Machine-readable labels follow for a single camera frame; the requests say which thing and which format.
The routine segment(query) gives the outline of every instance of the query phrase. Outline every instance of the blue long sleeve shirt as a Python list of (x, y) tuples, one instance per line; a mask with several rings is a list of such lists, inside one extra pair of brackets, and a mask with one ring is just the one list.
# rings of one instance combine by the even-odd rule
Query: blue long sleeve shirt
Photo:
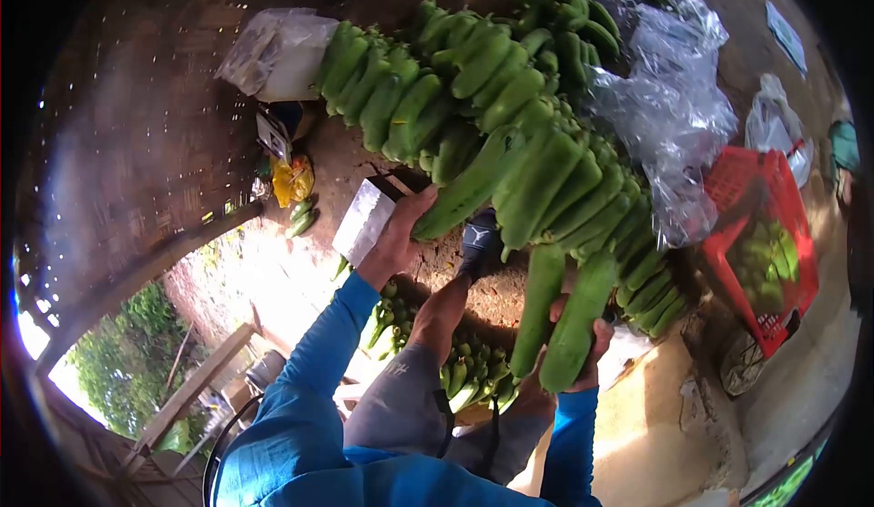
[(337, 291), (268, 387), (254, 423), (225, 451), (214, 505), (600, 507), (591, 495), (597, 389), (559, 395), (541, 498), (431, 456), (369, 448), (344, 454), (343, 423), (332, 396), (378, 300), (357, 273)]

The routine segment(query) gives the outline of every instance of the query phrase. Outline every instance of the plastic crate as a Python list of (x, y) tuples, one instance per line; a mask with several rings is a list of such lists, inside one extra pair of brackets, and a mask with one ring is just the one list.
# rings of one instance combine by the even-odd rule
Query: plastic crate
[[(789, 338), (790, 320), (800, 319), (819, 291), (814, 243), (789, 163), (781, 152), (726, 147), (705, 177), (705, 192), (716, 205), (720, 219), (701, 249), (762, 353), (771, 357)], [(798, 249), (798, 281), (782, 282), (784, 303), (777, 314), (757, 315), (753, 311), (726, 259), (753, 212), (759, 210), (780, 220)]]

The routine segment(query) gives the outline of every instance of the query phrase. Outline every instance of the green tree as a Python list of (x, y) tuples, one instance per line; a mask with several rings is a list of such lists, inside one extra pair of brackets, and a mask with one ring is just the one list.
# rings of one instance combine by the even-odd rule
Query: green tree
[[(79, 372), (79, 386), (115, 433), (138, 439), (169, 395), (194, 365), (184, 354), (167, 390), (167, 379), (188, 326), (163, 291), (149, 283), (104, 316), (68, 356)], [(174, 428), (172, 449), (187, 452), (203, 432), (205, 417), (191, 414)]]

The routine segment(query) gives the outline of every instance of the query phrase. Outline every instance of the black strap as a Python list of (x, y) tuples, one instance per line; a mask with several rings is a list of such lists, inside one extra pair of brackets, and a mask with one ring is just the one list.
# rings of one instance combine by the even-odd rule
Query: black strap
[(455, 414), (452, 414), (452, 408), (449, 407), (449, 398), (446, 396), (445, 389), (434, 390), (433, 396), (437, 402), (437, 409), (446, 417), (446, 434), (443, 435), (443, 444), (440, 445), (440, 450), (437, 451), (436, 456), (437, 459), (440, 459), (446, 455), (446, 451), (449, 449), (449, 442), (452, 440), (452, 430), (455, 428)]
[(492, 434), (488, 439), (488, 447), (486, 451), (483, 453), (483, 459), (480, 460), (479, 465), (477, 465), (470, 472), (476, 475), (477, 477), (481, 477), (486, 479), (487, 481), (495, 481), (495, 479), (491, 476), (491, 468), (492, 464), (495, 463), (495, 455), (497, 454), (497, 447), (501, 443), (501, 430), (498, 427), (498, 416), (499, 411), (497, 409), (497, 395), (492, 395)]

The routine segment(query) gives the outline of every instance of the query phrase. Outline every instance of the hand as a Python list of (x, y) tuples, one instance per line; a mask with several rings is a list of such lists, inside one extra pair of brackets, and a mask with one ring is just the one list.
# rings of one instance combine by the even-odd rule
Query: hand
[[(567, 294), (563, 294), (552, 303), (549, 313), (549, 319), (552, 323), (559, 322), (562, 313), (564, 313), (564, 305), (567, 304), (567, 296)], [(585, 358), (579, 376), (574, 384), (564, 391), (565, 393), (582, 392), (598, 386), (598, 361), (610, 347), (610, 339), (613, 338), (614, 329), (612, 325), (600, 317), (595, 319), (592, 329), (595, 332), (595, 341), (592, 343), (588, 357)]]
[(356, 269), (377, 291), (382, 290), (393, 275), (406, 270), (418, 253), (420, 244), (410, 239), (412, 225), (433, 205), (437, 188), (430, 185), (421, 193), (399, 199), (373, 249)]

